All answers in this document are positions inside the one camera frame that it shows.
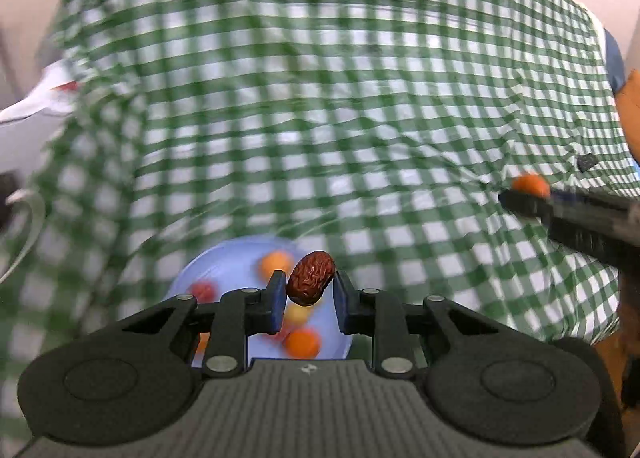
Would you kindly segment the bright orange tangerine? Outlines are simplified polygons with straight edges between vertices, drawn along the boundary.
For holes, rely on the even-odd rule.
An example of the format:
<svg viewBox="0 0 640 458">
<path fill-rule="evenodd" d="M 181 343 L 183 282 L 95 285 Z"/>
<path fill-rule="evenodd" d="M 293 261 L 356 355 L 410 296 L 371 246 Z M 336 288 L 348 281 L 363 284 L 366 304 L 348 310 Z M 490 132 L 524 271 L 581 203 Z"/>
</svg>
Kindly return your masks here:
<svg viewBox="0 0 640 458">
<path fill-rule="evenodd" d="M 526 173 L 519 175 L 511 184 L 511 189 L 520 193 L 548 199 L 551 187 L 544 177 L 538 174 Z"/>
</svg>

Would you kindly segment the dark red jujube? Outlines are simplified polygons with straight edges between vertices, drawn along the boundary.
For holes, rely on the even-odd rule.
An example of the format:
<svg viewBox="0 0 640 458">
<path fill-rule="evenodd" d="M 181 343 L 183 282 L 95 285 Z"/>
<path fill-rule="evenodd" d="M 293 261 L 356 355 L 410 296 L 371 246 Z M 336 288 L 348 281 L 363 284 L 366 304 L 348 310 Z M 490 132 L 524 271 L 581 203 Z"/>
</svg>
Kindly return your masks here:
<svg viewBox="0 0 640 458">
<path fill-rule="evenodd" d="M 308 253 L 292 270 L 285 287 L 286 295 L 301 307 L 311 307 L 321 299 L 335 272 L 335 262 L 327 252 Z"/>
</svg>

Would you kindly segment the plastic-wrapped orange tangerine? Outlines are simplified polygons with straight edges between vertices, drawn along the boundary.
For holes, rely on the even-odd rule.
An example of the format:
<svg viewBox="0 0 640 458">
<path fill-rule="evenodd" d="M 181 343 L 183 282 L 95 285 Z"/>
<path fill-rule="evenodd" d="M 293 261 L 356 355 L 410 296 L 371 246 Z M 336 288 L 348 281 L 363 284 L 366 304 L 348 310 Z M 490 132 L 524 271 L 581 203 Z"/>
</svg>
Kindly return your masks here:
<svg viewBox="0 0 640 458">
<path fill-rule="evenodd" d="M 208 340 L 209 340 L 209 333 L 201 333 L 200 334 L 200 341 L 198 341 L 198 347 L 196 348 L 196 355 L 202 355 L 205 353 L 207 345 L 208 345 Z"/>
</svg>

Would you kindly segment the black remote control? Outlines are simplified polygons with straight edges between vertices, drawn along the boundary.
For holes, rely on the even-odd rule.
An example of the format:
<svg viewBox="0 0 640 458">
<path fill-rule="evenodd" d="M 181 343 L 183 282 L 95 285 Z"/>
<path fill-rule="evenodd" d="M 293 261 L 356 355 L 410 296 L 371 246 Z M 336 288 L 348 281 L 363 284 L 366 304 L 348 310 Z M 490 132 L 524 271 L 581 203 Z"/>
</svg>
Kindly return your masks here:
<svg viewBox="0 0 640 458">
<path fill-rule="evenodd" d="M 581 173 L 585 173 L 585 172 L 589 171 L 590 169 L 592 169 L 595 166 L 597 166 L 598 163 L 599 163 L 599 160 L 597 159 L 597 156 L 593 155 L 591 153 L 580 155 L 576 159 L 577 169 Z"/>
</svg>

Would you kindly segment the red fruit on plate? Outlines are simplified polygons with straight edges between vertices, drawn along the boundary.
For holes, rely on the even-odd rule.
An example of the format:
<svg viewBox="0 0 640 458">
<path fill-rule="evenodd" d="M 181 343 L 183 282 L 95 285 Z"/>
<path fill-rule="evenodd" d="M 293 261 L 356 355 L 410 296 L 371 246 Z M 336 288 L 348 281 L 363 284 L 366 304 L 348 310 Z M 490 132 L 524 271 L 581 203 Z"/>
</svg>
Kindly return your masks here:
<svg viewBox="0 0 640 458">
<path fill-rule="evenodd" d="M 197 281 L 189 288 L 189 293 L 199 304 L 213 303 L 218 300 L 218 287 L 212 281 Z"/>
</svg>

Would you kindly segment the small yellow fruit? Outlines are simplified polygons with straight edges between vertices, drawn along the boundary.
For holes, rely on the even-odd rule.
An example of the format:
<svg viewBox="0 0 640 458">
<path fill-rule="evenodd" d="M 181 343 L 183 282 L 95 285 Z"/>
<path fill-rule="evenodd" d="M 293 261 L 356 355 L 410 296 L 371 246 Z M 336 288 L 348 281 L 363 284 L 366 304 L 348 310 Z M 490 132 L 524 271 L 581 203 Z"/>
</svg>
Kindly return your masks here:
<svg viewBox="0 0 640 458">
<path fill-rule="evenodd" d="M 302 307 L 290 302 L 285 308 L 283 322 L 288 327 L 304 326 L 308 323 L 313 311 L 313 307 Z"/>
</svg>

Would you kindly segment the blue round plate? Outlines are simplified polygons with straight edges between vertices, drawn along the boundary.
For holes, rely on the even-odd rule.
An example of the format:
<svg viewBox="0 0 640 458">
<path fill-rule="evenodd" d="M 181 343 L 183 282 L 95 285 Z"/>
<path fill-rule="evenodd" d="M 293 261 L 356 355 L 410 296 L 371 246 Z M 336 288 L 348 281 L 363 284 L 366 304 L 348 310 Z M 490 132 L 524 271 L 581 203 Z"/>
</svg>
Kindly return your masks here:
<svg viewBox="0 0 640 458">
<path fill-rule="evenodd" d="M 243 287 L 265 288 L 258 271 L 258 262 L 267 253 L 282 250 L 294 259 L 294 265 L 306 255 L 306 251 L 292 241 L 273 236 L 244 236 L 223 241 L 206 249 L 194 258 L 177 275 L 165 295 L 170 298 L 180 293 L 188 293 L 190 286 L 197 281 L 212 281 L 218 287 L 218 300 L 224 293 Z M 338 329 L 332 290 L 326 289 L 322 298 L 312 306 L 307 324 L 299 327 L 312 328 L 322 340 L 318 354 L 319 360 L 344 360 L 352 338 Z M 283 322 L 282 330 L 275 335 L 256 335 L 248 338 L 249 358 L 287 358 L 282 346 L 289 331 L 299 327 L 288 327 Z"/>
</svg>

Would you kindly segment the small orange on plate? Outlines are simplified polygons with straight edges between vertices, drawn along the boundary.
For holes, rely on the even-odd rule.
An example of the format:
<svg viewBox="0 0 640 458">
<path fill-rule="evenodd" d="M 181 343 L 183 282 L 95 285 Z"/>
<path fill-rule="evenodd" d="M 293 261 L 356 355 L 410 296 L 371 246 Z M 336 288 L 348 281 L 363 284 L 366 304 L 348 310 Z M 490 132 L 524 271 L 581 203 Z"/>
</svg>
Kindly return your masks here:
<svg viewBox="0 0 640 458">
<path fill-rule="evenodd" d="M 267 253 L 258 262 L 258 271 L 264 282 L 268 282 L 272 274 L 282 271 L 286 276 L 290 275 L 294 267 L 293 257 L 286 251 L 275 250 Z"/>
</svg>

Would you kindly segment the orange fruit on plate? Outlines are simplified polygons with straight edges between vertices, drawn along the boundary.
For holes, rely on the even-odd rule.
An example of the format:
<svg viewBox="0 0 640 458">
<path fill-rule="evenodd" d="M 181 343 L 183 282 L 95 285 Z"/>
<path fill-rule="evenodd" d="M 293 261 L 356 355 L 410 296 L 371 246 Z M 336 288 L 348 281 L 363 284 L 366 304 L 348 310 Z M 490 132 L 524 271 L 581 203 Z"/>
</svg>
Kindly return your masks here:
<svg viewBox="0 0 640 458">
<path fill-rule="evenodd" d="M 322 340 L 316 330 L 299 327 L 292 330 L 283 340 L 284 351 L 296 360 L 313 360 L 318 356 Z"/>
</svg>

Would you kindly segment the green white checkered tablecloth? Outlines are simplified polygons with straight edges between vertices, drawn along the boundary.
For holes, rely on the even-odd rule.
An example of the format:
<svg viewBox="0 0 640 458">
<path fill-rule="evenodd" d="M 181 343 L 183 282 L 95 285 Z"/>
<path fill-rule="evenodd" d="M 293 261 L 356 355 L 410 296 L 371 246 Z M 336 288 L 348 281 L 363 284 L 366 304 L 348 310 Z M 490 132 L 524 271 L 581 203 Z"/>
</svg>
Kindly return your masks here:
<svg viewBox="0 0 640 458">
<path fill-rule="evenodd" d="M 637 197 L 573 0 L 62 0 L 79 92 L 37 158 L 38 241 L 1 244 L 1 452 L 39 354 L 160 302 L 198 253 L 276 235 L 360 287 L 435 293 L 540 339 L 617 327 L 613 269 L 504 211 L 525 172 Z M 580 155 L 599 163 L 585 173 Z"/>
</svg>

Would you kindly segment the white paper with red print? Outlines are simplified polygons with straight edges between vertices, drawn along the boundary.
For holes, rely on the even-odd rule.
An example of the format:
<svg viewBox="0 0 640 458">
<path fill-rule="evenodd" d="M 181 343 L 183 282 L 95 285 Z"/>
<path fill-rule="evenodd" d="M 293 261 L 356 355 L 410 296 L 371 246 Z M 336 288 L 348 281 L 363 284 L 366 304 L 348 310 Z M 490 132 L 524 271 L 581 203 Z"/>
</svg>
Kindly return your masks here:
<svg viewBox="0 0 640 458">
<path fill-rule="evenodd" d="M 1 111 L 1 123 L 22 121 L 37 114 L 64 117 L 76 108 L 78 83 L 64 61 L 56 61 L 42 71 L 35 88 L 23 100 Z"/>
</svg>

